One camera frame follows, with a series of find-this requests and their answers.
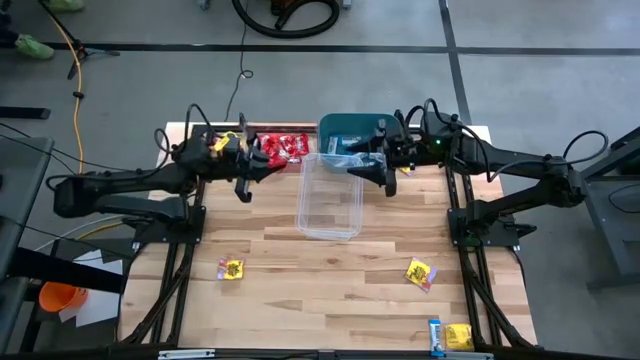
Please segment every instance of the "orange bucket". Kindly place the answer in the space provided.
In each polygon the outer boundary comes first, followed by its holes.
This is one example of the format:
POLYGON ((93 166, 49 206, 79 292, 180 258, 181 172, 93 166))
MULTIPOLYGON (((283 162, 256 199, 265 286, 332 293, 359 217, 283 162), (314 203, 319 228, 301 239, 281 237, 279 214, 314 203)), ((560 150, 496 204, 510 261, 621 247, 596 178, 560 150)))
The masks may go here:
POLYGON ((48 312, 58 312, 66 308, 79 308, 87 301, 87 289, 48 282, 40 290, 40 307, 48 312))

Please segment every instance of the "white paper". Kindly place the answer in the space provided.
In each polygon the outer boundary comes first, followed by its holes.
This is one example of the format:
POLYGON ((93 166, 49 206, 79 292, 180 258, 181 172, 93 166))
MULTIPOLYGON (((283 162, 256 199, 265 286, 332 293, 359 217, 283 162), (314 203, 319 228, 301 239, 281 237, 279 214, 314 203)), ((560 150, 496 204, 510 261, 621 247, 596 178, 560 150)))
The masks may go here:
MULTIPOLYGON (((73 262, 77 264, 91 266, 91 267, 99 267, 100 265, 102 265, 102 253, 100 252, 100 250, 91 251, 86 254, 78 256, 73 260, 73 262)), ((76 316, 78 314, 78 311, 80 311, 79 308, 66 308, 66 309, 60 310, 58 312, 58 316, 60 317, 60 321, 65 322, 73 318, 74 316, 76 316)))
MULTIPOLYGON (((122 275, 122 260, 103 263, 101 256, 100 250, 95 250, 77 257, 74 262, 122 275)), ((87 300, 80 308, 67 308, 60 311, 58 315, 62 322, 75 316, 76 327, 80 327, 118 316, 118 306, 120 306, 120 294, 88 289, 87 300)))
MULTIPOLYGON (((94 266, 118 275, 122 275, 122 260, 94 266)), ((87 301, 76 314, 76 327, 93 324, 118 316, 120 294, 89 289, 87 301)))

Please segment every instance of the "teal container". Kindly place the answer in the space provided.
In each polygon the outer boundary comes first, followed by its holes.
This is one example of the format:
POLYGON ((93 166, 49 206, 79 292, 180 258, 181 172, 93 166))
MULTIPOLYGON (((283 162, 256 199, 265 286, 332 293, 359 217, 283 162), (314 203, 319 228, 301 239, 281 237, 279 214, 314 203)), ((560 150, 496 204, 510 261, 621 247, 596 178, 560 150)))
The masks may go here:
POLYGON ((389 114, 329 114, 323 117, 318 124, 318 152, 352 155, 346 147, 373 136, 380 119, 386 121, 388 135, 400 134, 400 122, 389 114))

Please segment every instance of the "yellow cable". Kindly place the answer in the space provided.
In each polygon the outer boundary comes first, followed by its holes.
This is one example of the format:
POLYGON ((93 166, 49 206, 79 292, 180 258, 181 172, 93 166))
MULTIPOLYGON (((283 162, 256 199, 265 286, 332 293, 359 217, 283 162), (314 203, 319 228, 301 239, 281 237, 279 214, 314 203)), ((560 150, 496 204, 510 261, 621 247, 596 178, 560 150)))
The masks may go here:
POLYGON ((95 228, 95 229, 93 229, 91 231, 87 231, 86 233, 78 236, 76 238, 76 240, 82 240, 82 239, 87 238, 87 237, 89 237, 89 236, 91 236, 93 234, 96 234, 96 233, 99 233, 99 232, 102 232, 102 231, 105 231, 105 230, 113 229, 113 228, 118 227, 120 225, 124 225, 124 223, 119 222, 119 223, 115 223, 115 224, 108 224, 108 225, 103 225, 103 226, 97 227, 97 228, 95 228))
MULTIPOLYGON (((76 52, 73 49, 73 45, 71 45, 71 40, 69 40, 69 37, 67 36, 67 34, 65 34, 64 30, 62 30, 60 25, 58 25, 58 23, 53 19, 53 17, 49 16, 49 18, 51 18, 53 25, 55 25, 56 28, 58 28, 60 35, 62 35, 62 37, 64 38, 64 41, 66 41, 67 45, 69 46, 69 51, 71 51, 71 55, 73 55, 73 61, 76 65, 76 69, 78 69, 78 93, 82 93, 82 67, 80 66, 80 60, 78 60, 78 55, 76 55, 76 52)), ((76 140, 78 141, 78 153, 80 155, 79 156, 80 165, 78 168, 78 173, 81 174, 84 168, 84 163, 83 163, 84 151, 82 149, 82 140, 80 139, 80 130, 78 129, 78 111, 79 110, 80 110, 80 98, 76 97, 76 107, 75 107, 75 110, 73 110, 73 128, 76 131, 76 140)))

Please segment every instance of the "gray floor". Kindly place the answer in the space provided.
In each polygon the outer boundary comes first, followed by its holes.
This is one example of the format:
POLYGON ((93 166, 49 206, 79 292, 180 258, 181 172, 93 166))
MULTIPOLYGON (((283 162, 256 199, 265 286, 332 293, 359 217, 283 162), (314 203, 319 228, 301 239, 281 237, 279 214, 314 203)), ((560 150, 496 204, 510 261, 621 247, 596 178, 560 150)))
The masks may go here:
MULTIPOLYGON (((62 17, 87 42, 238 44, 242 34, 226 0, 213 0, 206 13, 195 1, 87 2, 84 13, 62 17)), ((459 46, 640 47, 640 3, 634 0, 450 0, 449 6, 459 46)), ((267 7, 252 0, 251 13, 272 23, 267 7)), ((16 29, 60 41, 35 2, 16 2, 13 14, 16 29)), ((322 6, 309 5, 291 25, 303 26, 324 14, 322 6)), ((354 0, 351 12, 325 34, 281 41, 249 31, 247 43, 443 46, 445 40, 436 0, 354 0)), ((211 119, 224 117, 238 60, 237 53, 159 52, 91 60, 84 67, 87 98, 80 116, 86 158, 121 167, 153 166, 158 152, 153 129, 182 121, 189 103, 201 104, 211 119)), ((460 62, 473 123, 488 125, 499 147, 559 154, 581 131, 602 130, 615 139, 640 123, 640 57, 461 56, 460 62)), ((3 122, 34 136, 52 136, 59 149, 75 154, 71 92, 76 85, 65 79, 70 64, 70 54, 63 51, 45 63, 0 51, 0 103, 51 108, 45 122, 3 122)), ((252 121, 407 111, 428 96, 443 111, 458 111, 446 55, 248 53, 245 67, 255 77, 242 81, 232 114, 243 111, 252 121)), ((589 154, 598 141, 585 139, 571 157, 589 154)), ((52 162, 48 174, 63 172, 52 162)), ((528 185, 503 177, 507 193, 528 185)), ((56 218, 51 200, 43 189, 30 225, 60 233, 86 222, 56 218)), ((522 246, 539 343, 554 350, 638 357, 640 287, 597 294, 585 288, 586 281, 613 271, 585 207, 537 209, 518 219, 539 227, 522 246)), ((29 232, 23 246, 46 240, 29 232)), ((87 333, 72 332, 60 341, 109 341, 109 331, 102 331, 104 340, 87 333)))

